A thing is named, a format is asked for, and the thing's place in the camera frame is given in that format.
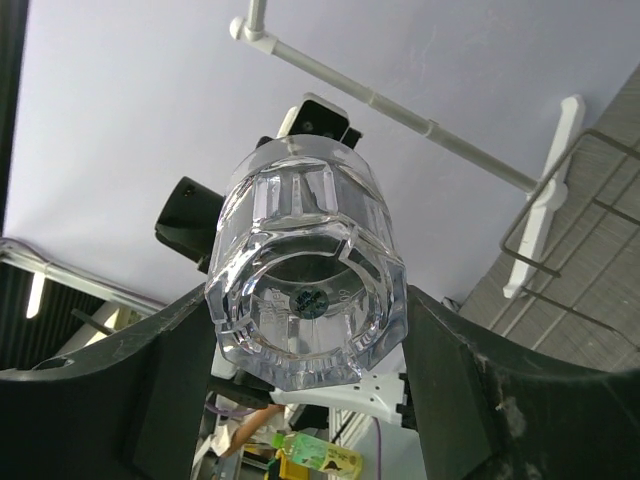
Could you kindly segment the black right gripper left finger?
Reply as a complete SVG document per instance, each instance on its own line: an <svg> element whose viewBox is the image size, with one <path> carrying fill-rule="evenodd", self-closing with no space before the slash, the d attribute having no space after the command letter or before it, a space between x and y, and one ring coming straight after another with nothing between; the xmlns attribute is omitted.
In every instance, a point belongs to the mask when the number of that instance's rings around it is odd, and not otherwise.
<svg viewBox="0 0 640 480"><path fill-rule="evenodd" d="M198 286L101 341L2 371L2 478L189 478L214 350Z"/></svg>

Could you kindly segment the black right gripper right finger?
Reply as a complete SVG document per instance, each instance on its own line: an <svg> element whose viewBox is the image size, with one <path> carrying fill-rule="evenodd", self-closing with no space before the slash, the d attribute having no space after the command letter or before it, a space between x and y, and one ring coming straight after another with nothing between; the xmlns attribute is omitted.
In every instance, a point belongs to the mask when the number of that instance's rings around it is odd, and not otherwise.
<svg viewBox="0 0 640 480"><path fill-rule="evenodd" d="M635 479L639 373L529 350L408 290L404 341L431 479Z"/></svg>

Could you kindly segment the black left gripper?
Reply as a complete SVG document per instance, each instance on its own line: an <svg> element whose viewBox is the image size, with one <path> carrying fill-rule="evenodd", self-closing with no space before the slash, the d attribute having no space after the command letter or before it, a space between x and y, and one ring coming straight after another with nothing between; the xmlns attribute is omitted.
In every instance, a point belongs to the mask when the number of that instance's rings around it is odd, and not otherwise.
<svg viewBox="0 0 640 480"><path fill-rule="evenodd" d="M184 176L156 220L155 238L207 273L222 207L220 194Z"/></svg>

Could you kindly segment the clear faceted glass cup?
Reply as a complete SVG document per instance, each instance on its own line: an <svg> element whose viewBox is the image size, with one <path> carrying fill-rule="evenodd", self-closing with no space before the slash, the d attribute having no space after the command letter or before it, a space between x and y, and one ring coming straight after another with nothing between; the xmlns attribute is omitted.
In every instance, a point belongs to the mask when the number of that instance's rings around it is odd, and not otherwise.
<svg viewBox="0 0 640 480"><path fill-rule="evenodd" d="M406 337L407 280L367 162L326 137L236 169L205 297L221 356L283 391L358 382Z"/></svg>

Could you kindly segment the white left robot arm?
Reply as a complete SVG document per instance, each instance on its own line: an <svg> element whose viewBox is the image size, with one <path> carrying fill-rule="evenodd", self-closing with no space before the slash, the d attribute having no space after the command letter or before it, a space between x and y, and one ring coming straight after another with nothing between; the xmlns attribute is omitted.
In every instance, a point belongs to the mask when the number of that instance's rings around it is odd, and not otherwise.
<svg viewBox="0 0 640 480"><path fill-rule="evenodd" d="M181 178L155 222L156 239L193 262L199 272L207 273L215 223L223 203L221 195L188 177ZM411 411L407 404L408 381L397 372L365 374L355 384L287 392L243 374L217 349L210 384L215 393L250 408L266 403L315 405L368 415L398 426L404 423L402 415Z"/></svg>

